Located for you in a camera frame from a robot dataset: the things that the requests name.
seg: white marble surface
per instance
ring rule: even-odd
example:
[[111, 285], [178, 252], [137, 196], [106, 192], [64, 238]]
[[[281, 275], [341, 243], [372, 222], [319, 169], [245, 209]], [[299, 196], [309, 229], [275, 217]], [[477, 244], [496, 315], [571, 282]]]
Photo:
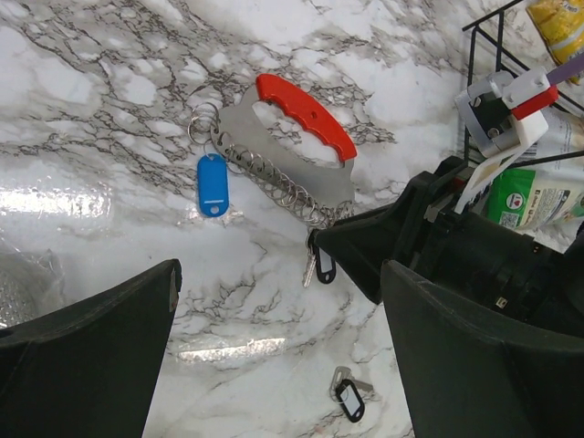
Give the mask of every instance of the white marble surface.
[[[71, 302], [182, 262], [144, 436], [413, 436], [383, 308], [343, 275], [303, 289], [305, 227], [245, 177], [231, 176], [226, 216], [202, 218], [203, 151], [185, 125], [197, 103], [230, 105], [257, 74], [283, 75], [355, 140], [358, 210], [384, 205], [460, 145], [461, 27], [501, 3], [0, 1], [5, 234], [60, 256]], [[506, 35], [530, 64], [547, 62], [525, 14]], [[271, 121], [298, 153], [334, 159]], [[375, 387], [358, 424], [328, 396], [337, 365]]]

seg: black wire basket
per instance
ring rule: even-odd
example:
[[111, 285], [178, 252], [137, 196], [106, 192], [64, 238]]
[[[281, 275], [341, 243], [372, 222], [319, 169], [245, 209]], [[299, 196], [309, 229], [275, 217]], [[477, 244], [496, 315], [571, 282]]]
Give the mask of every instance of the black wire basket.
[[[505, 14], [506, 12], [520, 4], [523, 3], [523, 0], [514, 0], [509, 2], [508, 4], [496, 9], [495, 11], [479, 18], [478, 20], [474, 21], [468, 26], [463, 27], [463, 32], [471, 31], [471, 47], [470, 47], [470, 54], [469, 54], [469, 61], [468, 61], [468, 75], [466, 86], [470, 86], [473, 83], [473, 78], [475, 74], [475, 50], [476, 50], [476, 41], [477, 36], [483, 38], [485, 42], [492, 46], [495, 49], [495, 71], [505, 70], [511, 73], [514, 78], [518, 76], [517, 72], [522, 73], [530, 69], [530, 67], [526, 66], [521, 60], [519, 60], [515, 55], [513, 55], [508, 49], [504, 46], [503, 41], [503, 31], [505, 29]], [[496, 38], [489, 35], [481, 25], [485, 23], [487, 20], [497, 19], [497, 36]], [[509, 59], [511, 62], [514, 63], [513, 68], [511, 65], [507, 65], [503, 62], [503, 55], [505, 55], [506, 60]], [[574, 110], [579, 110], [581, 113], [584, 113], [584, 107], [578, 104], [574, 99], [570, 96], [567, 96], [563, 92], [559, 92], [559, 100], [554, 103], [553, 105], [559, 110], [565, 112], [571, 112], [568, 110], [568, 107], [571, 107]], [[485, 158], [480, 153], [480, 151], [471, 143], [471, 136], [467, 129], [464, 130], [464, 160], [471, 164], [478, 164], [483, 161]], [[568, 160], [570, 158], [577, 158], [584, 156], [584, 151], [577, 151], [571, 153], [563, 153], [559, 155], [553, 155], [545, 158], [539, 158], [534, 160], [523, 160], [514, 162], [509, 166], [509, 168], [517, 168], [517, 167], [525, 167], [531, 166], [534, 164], [541, 164], [544, 162], [556, 162], [560, 160]]]

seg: purple cable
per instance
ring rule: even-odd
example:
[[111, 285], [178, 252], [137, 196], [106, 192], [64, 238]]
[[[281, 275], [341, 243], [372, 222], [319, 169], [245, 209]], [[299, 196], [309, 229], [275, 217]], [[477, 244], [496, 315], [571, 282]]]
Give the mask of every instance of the purple cable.
[[581, 71], [584, 71], [584, 53], [576, 55], [570, 61], [551, 70], [547, 73], [547, 80], [549, 85], [557, 85], [577, 76]]

